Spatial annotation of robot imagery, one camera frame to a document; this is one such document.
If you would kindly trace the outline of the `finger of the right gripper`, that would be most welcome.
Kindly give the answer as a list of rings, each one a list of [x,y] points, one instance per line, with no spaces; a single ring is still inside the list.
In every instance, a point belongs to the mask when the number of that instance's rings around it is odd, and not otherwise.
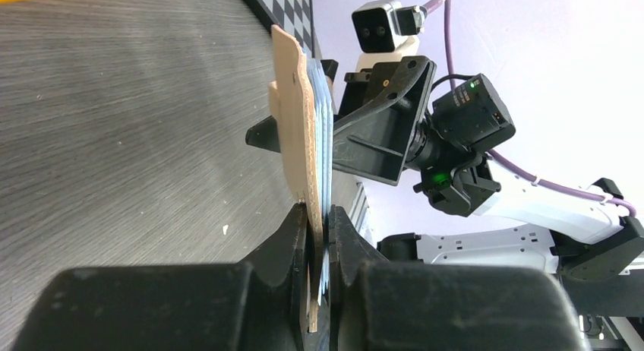
[[[251,126],[245,134],[248,146],[279,153],[279,135],[277,121],[271,115]]]

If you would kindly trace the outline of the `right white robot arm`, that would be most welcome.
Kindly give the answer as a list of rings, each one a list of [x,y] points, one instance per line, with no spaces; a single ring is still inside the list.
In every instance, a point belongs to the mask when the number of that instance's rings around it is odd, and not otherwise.
[[[335,61],[281,55],[273,67],[270,116],[248,130],[246,142],[281,154],[289,188],[306,206],[311,279],[327,278],[333,171],[396,185],[412,170],[420,175],[414,191],[435,210],[517,222],[482,239],[414,236],[412,254],[428,264],[533,267],[599,282],[631,270],[642,254],[642,224],[611,180],[569,188],[495,150],[515,126],[483,74],[448,75],[458,85],[430,101],[440,85],[430,59],[378,62],[346,75],[334,113]]]

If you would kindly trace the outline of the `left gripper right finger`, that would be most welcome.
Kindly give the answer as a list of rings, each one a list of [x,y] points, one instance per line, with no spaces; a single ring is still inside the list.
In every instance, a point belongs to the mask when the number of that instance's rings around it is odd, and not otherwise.
[[[332,206],[332,350],[584,350],[551,276],[521,267],[389,261]]]

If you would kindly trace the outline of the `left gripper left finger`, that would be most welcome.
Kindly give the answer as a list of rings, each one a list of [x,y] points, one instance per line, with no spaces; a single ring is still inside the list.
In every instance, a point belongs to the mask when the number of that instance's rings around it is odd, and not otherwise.
[[[301,350],[307,225],[292,207],[236,263],[81,267],[57,274],[17,350]]]

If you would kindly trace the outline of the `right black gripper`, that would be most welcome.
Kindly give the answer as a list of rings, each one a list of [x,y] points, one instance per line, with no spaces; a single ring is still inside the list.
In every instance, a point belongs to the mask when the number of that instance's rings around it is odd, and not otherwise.
[[[516,127],[484,74],[428,103],[436,65],[423,55],[348,72],[333,126],[333,169],[397,185],[403,167],[423,170],[468,160],[508,141]]]

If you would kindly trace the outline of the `beige leather card holder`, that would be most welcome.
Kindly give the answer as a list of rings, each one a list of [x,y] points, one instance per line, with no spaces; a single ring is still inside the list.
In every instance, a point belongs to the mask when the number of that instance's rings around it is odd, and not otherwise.
[[[271,38],[275,79],[268,87],[269,109],[277,124],[287,185],[308,216],[305,231],[312,249],[307,329],[315,333],[323,289],[324,227],[330,209],[333,99],[319,59],[306,56],[297,39],[276,24]]]

